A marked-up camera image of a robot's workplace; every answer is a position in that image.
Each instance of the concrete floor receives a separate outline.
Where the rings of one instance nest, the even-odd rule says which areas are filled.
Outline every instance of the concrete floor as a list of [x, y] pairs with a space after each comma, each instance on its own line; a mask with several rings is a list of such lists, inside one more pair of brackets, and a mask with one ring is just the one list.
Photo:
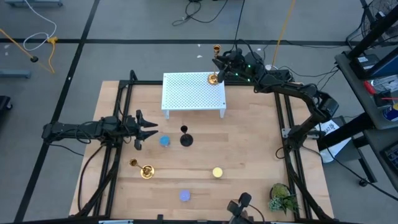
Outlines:
[[[54, 20], [60, 39], [79, 39], [94, 0], [64, 0], [61, 8], [37, 8], [43, 16]], [[89, 39], [233, 39], [241, 7], [240, 0], [230, 0], [219, 18], [210, 24], [195, 21], [173, 27], [180, 19], [187, 1], [101, 0], [88, 34]], [[207, 20], [224, 2], [204, 0], [197, 18]], [[250, 0], [241, 20], [238, 38], [274, 40], [278, 38], [289, 0]], [[345, 40], [354, 30], [362, 14], [359, 0], [297, 1], [287, 26], [287, 40]], [[27, 8], [12, 8], [0, 1], [0, 28], [14, 38], [26, 38], [36, 32], [51, 32], [51, 24], [35, 16]], [[253, 45], [257, 50], [263, 45]], [[29, 59], [15, 46], [0, 44], [0, 67], [28, 69], [31, 79], [0, 80], [0, 95], [12, 98], [14, 108], [2, 122], [0, 132], [0, 223], [12, 222], [32, 168], [39, 154], [42, 126], [51, 120], [65, 77], [70, 69], [77, 44], [57, 44], [53, 58], [56, 74], [52, 75]], [[275, 46], [266, 48], [266, 63], [271, 63]], [[328, 72], [333, 57], [347, 50], [311, 49], [283, 45], [276, 65], [293, 68], [303, 75]], [[45, 44], [34, 55], [46, 61], [51, 46]], [[164, 72], [210, 71], [213, 65], [212, 45], [202, 44], [86, 44], [63, 107], [60, 121], [82, 123], [93, 117], [101, 82], [127, 79], [134, 69], [140, 80], [160, 80]], [[308, 83], [319, 78], [295, 77]], [[324, 89], [340, 104], [337, 115], [354, 116], [362, 108], [354, 93], [338, 72]], [[85, 146], [76, 141], [62, 144], [83, 152]], [[377, 176], [377, 185], [396, 194], [370, 148], [363, 153]], [[358, 161], [345, 162], [361, 175]], [[68, 215], [81, 157], [51, 147], [36, 185], [25, 220], [61, 218]], [[336, 163], [324, 166], [336, 218], [347, 222], [394, 223], [396, 202], [372, 187], [362, 188], [358, 179]]]

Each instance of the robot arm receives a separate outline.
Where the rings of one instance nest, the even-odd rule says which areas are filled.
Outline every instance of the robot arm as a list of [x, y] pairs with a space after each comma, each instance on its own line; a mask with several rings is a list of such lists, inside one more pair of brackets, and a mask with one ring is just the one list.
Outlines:
[[157, 131], [142, 131], [143, 128], [156, 127], [157, 124], [148, 122], [142, 117], [141, 110], [136, 111], [136, 117], [127, 116], [126, 123], [115, 117], [108, 116], [99, 121], [89, 121], [83, 124], [49, 123], [43, 127], [42, 139], [51, 143], [65, 138], [69, 139], [97, 139], [101, 143], [116, 144], [118, 137], [135, 136], [134, 147], [141, 150], [141, 141], [144, 141]]
[[[238, 78], [251, 83], [254, 86], [255, 93], [280, 93], [300, 98], [306, 103], [311, 114], [310, 117], [301, 125], [294, 126], [287, 137], [284, 138], [288, 152], [299, 150], [307, 138], [308, 132], [319, 123], [327, 122], [332, 118], [338, 109], [338, 103], [329, 94], [319, 91], [314, 84], [291, 83], [292, 77], [288, 70], [267, 71], [262, 61], [263, 59], [253, 51], [243, 57], [242, 50], [239, 48], [236, 48], [235, 51], [225, 52], [223, 56], [217, 56], [213, 59], [220, 70], [217, 77], [219, 83], [225, 79]], [[317, 217], [320, 220], [333, 220], [325, 214], [307, 188], [301, 183], [294, 171], [289, 153], [285, 155], [285, 159], [289, 177], [300, 189]]]

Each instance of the potted plant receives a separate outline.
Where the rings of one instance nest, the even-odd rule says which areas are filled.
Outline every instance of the potted plant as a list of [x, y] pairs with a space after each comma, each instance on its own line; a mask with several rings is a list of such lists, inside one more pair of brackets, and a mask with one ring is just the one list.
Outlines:
[[268, 206], [272, 212], [283, 210], [286, 214], [288, 209], [295, 212], [296, 208], [299, 208], [296, 196], [292, 195], [289, 188], [284, 184], [274, 184], [269, 192], [269, 197]]

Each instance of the wooden table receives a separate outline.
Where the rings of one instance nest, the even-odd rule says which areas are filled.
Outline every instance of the wooden table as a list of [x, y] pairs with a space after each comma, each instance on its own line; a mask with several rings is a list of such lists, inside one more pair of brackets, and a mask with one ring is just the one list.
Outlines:
[[[118, 82], [103, 82], [95, 121], [112, 114], [117, 87]], [[226, 86], [227, 110], [223, 119], [218, 111], [174, 111], [166, 120], [160, 108], [161, 99], [162, 85], [132, 88], [129, 112], [135, 114], [135, 110], [140, 109], [147, 121], [159, 124], [152, 128], [159, 133], [142, 143], [142, 151], [135, 150], [133, 144], [124, 144], [111, 218], [156, 219], [158, 214], [163, 214], [165, 220], [229, 220], [228, 202], [248, 192], [252, 195], [251, 204], [266, 220], [294, 220], [292, 212], [285, 215], [268, 209], [272, 185], [277, 182], [287, 185], [284, 160], [275, 157], [282, 141], [274, 94], [254, 94], [251, 86]], [[295, 122], [300, 124], [309, 117], [308, 109], [298, 99], [292, 98], [291, 102]], [[179, 142], [182, 125], [188, 126], [188, 133], [194, 138], [190, 147], [183, 147]], [[168, 148], [159, 144], [164, 134], [170, 136]], [[305, 146], [317, 150], [315, 141], [307, 140]], [[98, 147], [98, 142], [87, 146], [82, 166]], [[94, 157], [85, 172], [83, 205], [98, 186], [104, 152], [103, 149]], [[321, 159], [304, 150], [301, 155], [307, 188], [332, 217]], [[140, 170], [129, 165], [132, 158], [141, 165], [154, 166], [155, 176], [143, 179]], [[223, 169], [221, 179], [212, 176], [214, 167]], [[70, 214], [77, 212], [77, 188]], [[191, 192], [190, 201], [180, 201], [178, 195], [182, 189]], [[301, 194], [296, 191], [300, 203]], [[105, 190], [101, 213], [107, 194]], [[303, 206], [300, 207], [304, 217]], [[248, 214], [255, 221], [261, 220], [252, 208], [248, 208]]]

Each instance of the white perforated platform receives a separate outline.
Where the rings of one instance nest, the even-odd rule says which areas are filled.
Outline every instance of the white perforated platform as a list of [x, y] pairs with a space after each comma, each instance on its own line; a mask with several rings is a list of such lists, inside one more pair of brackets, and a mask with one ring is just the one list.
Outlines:
[[226, 109], [224, 83], [210, 85], [207, 78], [213, 72], [163, 74], [162, 111], [166, 119], [170, 110]]

